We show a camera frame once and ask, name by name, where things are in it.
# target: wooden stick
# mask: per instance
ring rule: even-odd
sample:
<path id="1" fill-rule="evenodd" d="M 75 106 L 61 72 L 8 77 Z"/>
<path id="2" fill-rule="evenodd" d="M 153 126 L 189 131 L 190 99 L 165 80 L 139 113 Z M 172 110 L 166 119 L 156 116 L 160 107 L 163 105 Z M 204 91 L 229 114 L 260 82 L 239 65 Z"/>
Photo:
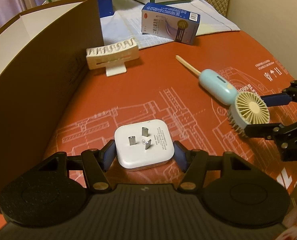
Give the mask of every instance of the wooden stick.
<path id="1" fill-rule="evenodd" d="M 197 77 L 200 76 L 200 72 L 194 68 L 191 64 L 187 63 L 185 60 L 183 60 L 179 55 L 176 55 L 175 57 L 180 63 L 184 65 L 184 67 L 188 68 L 190 71 L 192 71 Z"/>

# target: round rubber pad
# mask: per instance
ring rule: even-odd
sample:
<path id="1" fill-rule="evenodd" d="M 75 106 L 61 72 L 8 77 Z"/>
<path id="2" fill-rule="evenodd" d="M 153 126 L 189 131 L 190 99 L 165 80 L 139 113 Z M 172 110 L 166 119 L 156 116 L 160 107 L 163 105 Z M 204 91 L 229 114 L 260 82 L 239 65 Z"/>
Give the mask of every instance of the round rubber pad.
<path id="1" fill-rule="evenodd" d="M 86 202 L 86 190 L 54 171 L 21 176 L 0 195 L 4 217 L 26 227 L 46 227 L 74 217 Z"/>
<path id="2" fill-rule="evenodd" d="M 256 179 L 222 177 L 205 187 L 203 200 L 219 219 L 247 228 L 280 222 L 290 203 L 287 191 L 266 175 Z"/>

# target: wall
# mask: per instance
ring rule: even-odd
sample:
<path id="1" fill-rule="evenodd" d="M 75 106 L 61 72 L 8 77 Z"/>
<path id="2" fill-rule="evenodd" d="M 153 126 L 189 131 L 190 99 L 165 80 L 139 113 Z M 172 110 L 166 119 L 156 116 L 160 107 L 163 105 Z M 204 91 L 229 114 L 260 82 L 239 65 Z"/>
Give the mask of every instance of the wall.
<path id="1" fill-rule="evenodd" d="M 226 17 L 297 79 L 297 0 L 230 0 Z"/>

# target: barcode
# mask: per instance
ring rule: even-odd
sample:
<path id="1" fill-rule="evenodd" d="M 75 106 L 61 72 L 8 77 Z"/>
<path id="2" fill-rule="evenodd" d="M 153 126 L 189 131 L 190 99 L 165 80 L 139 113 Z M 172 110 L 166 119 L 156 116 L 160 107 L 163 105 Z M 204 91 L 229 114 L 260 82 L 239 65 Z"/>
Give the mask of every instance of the barcode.
<path id="1" fill-rule="evenodd" d="M 190 13 L 189 19 L 197 22 L 197 13 Z"/>

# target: fan grille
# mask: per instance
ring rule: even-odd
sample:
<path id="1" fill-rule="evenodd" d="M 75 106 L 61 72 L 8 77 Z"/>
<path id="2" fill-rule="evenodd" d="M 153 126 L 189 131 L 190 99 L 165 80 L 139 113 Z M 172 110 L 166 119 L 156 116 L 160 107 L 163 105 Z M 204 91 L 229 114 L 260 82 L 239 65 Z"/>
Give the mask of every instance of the fan grille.
<path id="1" fill-rule="evenodd" d="M 248 124 L 269 123 L 270 115 L 265 102 L 252 92 L 239 93 L 235 107 Z"/>

